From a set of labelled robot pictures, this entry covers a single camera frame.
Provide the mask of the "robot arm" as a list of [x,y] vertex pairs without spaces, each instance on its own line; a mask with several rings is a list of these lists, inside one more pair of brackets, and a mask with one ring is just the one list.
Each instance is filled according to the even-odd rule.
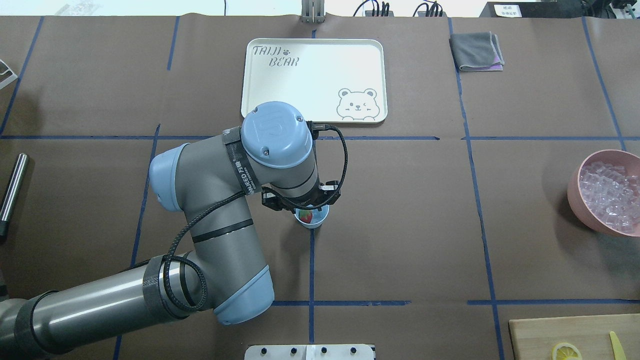
[[258,105],[241,126],[153,158],[149,183],[162,207],[187,221],[165,254],[64,291],[1,305],[1,358],[40,360],[77,347],[213,311],[222,325],[249,321],[275,299],[247,196],[274,211],[315,210],[345,182],[322,182],[314,141],[328,123],[290,104]]

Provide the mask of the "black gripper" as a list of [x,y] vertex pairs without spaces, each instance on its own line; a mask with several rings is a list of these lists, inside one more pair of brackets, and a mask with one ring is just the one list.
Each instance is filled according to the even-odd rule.
[[338,182],[323,184],[318,177],[311,177],[306,181],[270,182],[262,187],[261,202],[271,210],[294,214],[296,209],[333,205],[339,196]]

